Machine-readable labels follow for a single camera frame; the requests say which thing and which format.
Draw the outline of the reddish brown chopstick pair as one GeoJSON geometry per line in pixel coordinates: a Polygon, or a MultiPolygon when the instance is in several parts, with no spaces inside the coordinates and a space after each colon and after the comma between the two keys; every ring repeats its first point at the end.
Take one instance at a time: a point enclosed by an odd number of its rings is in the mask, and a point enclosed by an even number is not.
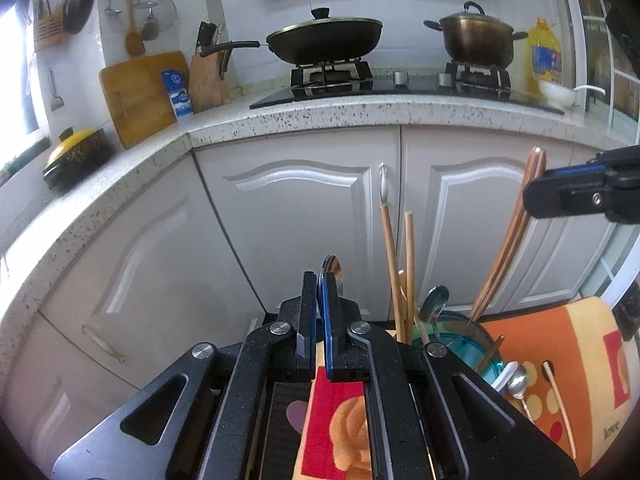
{"type": "Polygon", "coordinates": [[[535,146],[529,151],[526,159],[522,183],[508,229],[506,230],[506,236],[502,241],[485,284],[480,289],[471,309],[470,319],[472,321],[478,320],[484,314],[496,296],[506,272],[510,269],[530,220],[530,215],[524,208],[524,192],[530,182],[544,174],[546,166],[546,152],[539,146],[535,146]]]}

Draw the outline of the brown wooden chopstick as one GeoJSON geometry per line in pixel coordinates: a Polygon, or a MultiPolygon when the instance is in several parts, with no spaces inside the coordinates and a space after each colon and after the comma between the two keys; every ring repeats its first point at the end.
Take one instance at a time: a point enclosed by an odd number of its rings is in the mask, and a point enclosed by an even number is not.
{"type": "MultiPolygon", "coordinates": [[[[413,232],[413,214],[411,211],[405,212],[405,242],[406,242],[406,277],[407,277],[407,295],[410,302],[416,302],[414,299],[414,232],[413,232]]],[[[411,325],[406,322],[406,331],[411,325]]]]}
{"type": "Polygon", "coordinates": [[[386,204],[380,205],[380,215],[384,236],[388,275],[390,276],[390,290],[392,291],[392,305],[394,311],[396,338],[399,342],[405,342],[406,330],[400,302],[401,293],[397,269],[397,258],[395,252],[395,240],[392,224],[390,223],[390,211],[388,210],[388,206],[386,204]]]}

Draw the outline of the pale thin wooden chopstick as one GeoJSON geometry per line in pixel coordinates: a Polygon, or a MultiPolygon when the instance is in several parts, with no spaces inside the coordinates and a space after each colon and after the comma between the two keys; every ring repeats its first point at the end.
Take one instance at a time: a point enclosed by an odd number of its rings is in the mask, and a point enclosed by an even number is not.
{"type": "Polygon", "coordinates": [[[424,346],[424,344],[428,344],[430,342],[430,337],[428,336],[424,323],[416,313],[416,303],[409,301],[407,295],[407,277],[404,270],[400,270],[398,272],[398,280],[401,297],[405,300],[406,305],[406,322],[411,325],[411,328],[407,330],[407,338],[411,340],[420,340],[420,343],[424,346]]]}

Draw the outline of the white ceramic spoon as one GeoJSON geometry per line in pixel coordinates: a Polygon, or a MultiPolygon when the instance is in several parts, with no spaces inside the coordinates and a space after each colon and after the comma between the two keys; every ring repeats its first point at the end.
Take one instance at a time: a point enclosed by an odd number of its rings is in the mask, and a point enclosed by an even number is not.
{"type": "Polygon", "coordinates": [[[497,378],[491,383],[491,387],[501,392],[510,382],[511,378],[518,370],[518,361],[507,362],[497,378]]]}

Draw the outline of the white bowl with ladle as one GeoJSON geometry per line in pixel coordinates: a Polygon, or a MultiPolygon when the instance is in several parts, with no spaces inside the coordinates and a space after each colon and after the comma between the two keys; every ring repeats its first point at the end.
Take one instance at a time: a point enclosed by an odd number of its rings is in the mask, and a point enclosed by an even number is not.
{"type": "Polygon", "coordinates": [[[556,107],[565,110],[567,107],[574,106],[577,100],[577,95],[580,90],[591,90],[606,95],[606,91],[598,86],[592,84],[581,84],[573,89],[563,87],[562,84],[556,84],[555,82],[539,79],[537,81],[540,94],[551,104],[556,107]]]}

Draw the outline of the yellow cooking oil bottle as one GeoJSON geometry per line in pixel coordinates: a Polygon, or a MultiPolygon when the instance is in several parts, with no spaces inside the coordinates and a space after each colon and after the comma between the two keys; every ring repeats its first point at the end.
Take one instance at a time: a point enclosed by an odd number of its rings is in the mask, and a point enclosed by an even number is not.
{"type": "Polygon", "coordinates": [[[553,25],[541,16],[528,31],[525,67],[526,88],[530,93],[539,94],[538,82],[541,80],[562,82],[561,43],[553,32],[553,25]]]}

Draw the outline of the teal rimmed utensil holder cup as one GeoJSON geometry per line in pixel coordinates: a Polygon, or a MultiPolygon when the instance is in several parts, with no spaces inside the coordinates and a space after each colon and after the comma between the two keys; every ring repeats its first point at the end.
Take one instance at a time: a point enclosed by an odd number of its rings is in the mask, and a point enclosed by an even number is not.
{"type": "MultiPolygon", "coordinates": [[[[438,342],[447,346],[467,366],[475,370],[494,344],[495,339],[483,326],[477,323],[472,323],[465,330],[468,321],[468,318],[461,313],[444,311],[437,320],[437,334],[431,324],[424,323],[424,326],[429,341],[436,341],[435,336],[438,335],[438,342]]],[[[415,347],[423,346],[420,330],[416,326],[413,327],[411,344],[415,347]]],[[[491,360],[477,373],[483,377],[485,382],[491,384],[502,372],[503,367],[503,359],[497,350],[491,360]]]]}

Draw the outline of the glass pane cabinet door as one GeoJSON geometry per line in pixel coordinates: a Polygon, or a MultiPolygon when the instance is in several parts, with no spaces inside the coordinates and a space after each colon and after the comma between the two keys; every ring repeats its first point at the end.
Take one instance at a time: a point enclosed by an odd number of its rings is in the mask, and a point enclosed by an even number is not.
{"type": "Polygon", "coordinates": [[[577,0],[582,20],[586,74],[585,111],[600,122],[607,133],[629,144],[639,143],[639,78],[623,47],[614,38],[605,17],[612,9],[608,0],[577,0]]]}

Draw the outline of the black glass gas stove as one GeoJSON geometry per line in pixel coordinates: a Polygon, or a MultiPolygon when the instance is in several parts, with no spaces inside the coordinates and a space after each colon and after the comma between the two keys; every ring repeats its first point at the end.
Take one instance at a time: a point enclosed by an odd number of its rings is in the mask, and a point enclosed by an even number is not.
{"type": "Polygon", "coordinates": [[[250,104],[252,110],[318,99],[346,96],[457,96],[496,102],[510,102],[560,114],[559,107],[539,96],[515,90],[509,72],[496,66],[480,67],[449,62],[436,74],[411,75],[395,70],[375,76],[367,62],[311,65],[291,72],[290,85],[250,104]]]}

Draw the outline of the bronze stock pot with lid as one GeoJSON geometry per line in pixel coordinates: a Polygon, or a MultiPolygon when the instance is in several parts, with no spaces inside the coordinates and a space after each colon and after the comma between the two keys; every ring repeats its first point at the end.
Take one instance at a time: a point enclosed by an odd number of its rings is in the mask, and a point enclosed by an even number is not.
{"type": "Polygon", "coordinates": [[[467,1],[462,12],[439,21],[425,20],[423,25],[442,33],[445,49],[454,62],[500,70],[512,63],[514,42],[528,38],[528,32],[516,32],[512,26],[487,15],[474,1],[467,1]]]}

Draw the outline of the small steel spoon on towel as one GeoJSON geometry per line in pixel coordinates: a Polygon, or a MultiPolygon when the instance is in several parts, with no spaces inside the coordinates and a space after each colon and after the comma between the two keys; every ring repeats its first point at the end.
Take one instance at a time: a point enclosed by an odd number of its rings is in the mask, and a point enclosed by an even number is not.
{"type": "Polygon", "coordinates": [[[515,369],[515,372],[509,379],[506,384],[506,388],[508,389],[508,393],[512,396],[513,399],[518,400],[522,404],[522,408],[526,417],[533,422],[532,414],[530,414],[528,405],[525,400],[525,393],[528,385],[526,368],[522,364],[518,364],[518,367],[515,369]]]}

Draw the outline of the orange yellow red towel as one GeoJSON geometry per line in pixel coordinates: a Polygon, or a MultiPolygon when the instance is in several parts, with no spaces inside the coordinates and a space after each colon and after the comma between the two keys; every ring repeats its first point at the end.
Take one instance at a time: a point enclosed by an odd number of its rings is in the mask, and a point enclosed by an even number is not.
{"type": "Polygon", "coordinates": [[[526,368],[533,422],[448,347],[411,347],[382,328],[356,334],[351,325],[359,379],[331,382],[320,364],[295,477],[579,479],[638,432],[639,355],[601,300],[504,318],[488,330],[505,333],[506,352],[526,368]],[[576,460],[544,360],[572,425],[576,460]]]}

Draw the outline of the wooden knife block with knives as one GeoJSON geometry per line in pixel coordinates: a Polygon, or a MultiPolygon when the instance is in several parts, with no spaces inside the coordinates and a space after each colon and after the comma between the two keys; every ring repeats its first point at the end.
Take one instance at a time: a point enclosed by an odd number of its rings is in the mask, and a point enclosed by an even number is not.
{"type": "Polygon", "coordinates": [[[224,52],[216,52],[207,58],[201,56],[206,48],[213,47],[216,31],[215,24],[201,22],[196,35],[188,88],[194,114],[224,105],[231,100],[228,84],[219,75],[224,52]]]}

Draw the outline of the blue white salt bag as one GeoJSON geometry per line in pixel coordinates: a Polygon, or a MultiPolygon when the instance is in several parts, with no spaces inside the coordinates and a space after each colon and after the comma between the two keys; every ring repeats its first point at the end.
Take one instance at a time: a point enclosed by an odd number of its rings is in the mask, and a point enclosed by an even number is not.
{"type": "Polygon", "coordinates": [[[192,102],[186,78],[180,70],[163,70],[160,73],[168,99],[177,122],[193,115],[192,102]]]}

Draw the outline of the black lidded wok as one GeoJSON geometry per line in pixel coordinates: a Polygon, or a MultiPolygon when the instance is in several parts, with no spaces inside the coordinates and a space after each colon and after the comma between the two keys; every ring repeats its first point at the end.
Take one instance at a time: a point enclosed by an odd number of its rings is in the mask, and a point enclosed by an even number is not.
{"type": "Polygon", "coordinates": [[[315,8],[311,15],[312,20],[278,29],[264,41],[228,41],[204,47],[200,57],[266,47],[285,63],[318,65],[362,58],[375,49],[382,36],[383,23],[375,18],[331,16],[329,8],[315,8]]]}

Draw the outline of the wooden cutting board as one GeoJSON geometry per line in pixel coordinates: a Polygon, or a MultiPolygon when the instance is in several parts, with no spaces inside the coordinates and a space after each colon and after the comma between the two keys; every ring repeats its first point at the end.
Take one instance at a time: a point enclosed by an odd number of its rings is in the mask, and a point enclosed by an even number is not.
{"type": "Polygon", "coordinates": [[[106,106],[124,148],[132,148],[177,121],[163,83],[164,70],[178,70],[189,80],[181,51],[140,56],[100,71],[106,106]]]}

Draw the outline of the yellow lidded black casserole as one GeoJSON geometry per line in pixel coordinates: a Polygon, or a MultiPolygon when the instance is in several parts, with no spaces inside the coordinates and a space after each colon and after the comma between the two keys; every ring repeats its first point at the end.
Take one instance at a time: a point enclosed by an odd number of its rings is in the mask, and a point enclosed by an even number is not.
{"type": "Polygon", "coordinates": [[[51,191],[69,190],[114,155],[103,128],[76,131],[68,127],[60,133],[58,140],[60,143],[42,170],[43,181],[51,191]]]}

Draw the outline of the hanging wooden spatula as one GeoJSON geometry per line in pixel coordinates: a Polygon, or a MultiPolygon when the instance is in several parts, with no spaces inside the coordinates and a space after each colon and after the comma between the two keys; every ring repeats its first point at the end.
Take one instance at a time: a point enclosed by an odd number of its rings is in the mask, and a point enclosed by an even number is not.
{"type": "Polygon", "coordinates": [[[138,32],[134,22],[134,0],[125,0],[128,18],[128,27],[125,36],[125,50],[129,56],[136,58],[145,54],[145,46],[142,36],[138,32]]]}

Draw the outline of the hanging mesh skimmer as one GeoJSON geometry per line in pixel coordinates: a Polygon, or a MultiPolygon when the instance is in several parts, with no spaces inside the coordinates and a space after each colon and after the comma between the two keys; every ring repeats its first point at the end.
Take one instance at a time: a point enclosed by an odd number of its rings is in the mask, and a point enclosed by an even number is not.
{"type": "Polygon", "coordinates": [[[160,25],[160,32],[167,32],[177,18],[177,6],[174,0],[157,0],[155,13],[160,25]]]}

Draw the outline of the hanging black frying pan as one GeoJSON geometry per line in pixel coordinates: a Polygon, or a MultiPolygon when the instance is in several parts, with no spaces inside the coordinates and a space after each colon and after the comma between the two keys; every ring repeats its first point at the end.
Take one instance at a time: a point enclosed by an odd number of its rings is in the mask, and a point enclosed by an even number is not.
{"type": "Polygon", "coordinates": [[[66,34],[77,35],[85,27],[94,0],[64,0],[63,29],[66,34]]]}

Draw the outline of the wooden chopstick wall basket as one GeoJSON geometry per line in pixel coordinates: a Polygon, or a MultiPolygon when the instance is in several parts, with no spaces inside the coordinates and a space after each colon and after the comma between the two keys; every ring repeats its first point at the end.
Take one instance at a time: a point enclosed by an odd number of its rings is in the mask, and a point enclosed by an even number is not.
{"type": "Polygon", "coordinates": [[[50,0],[34,0],[34,50],[58,44],[63,38],[63,12],[53,10],[50,0]]]}

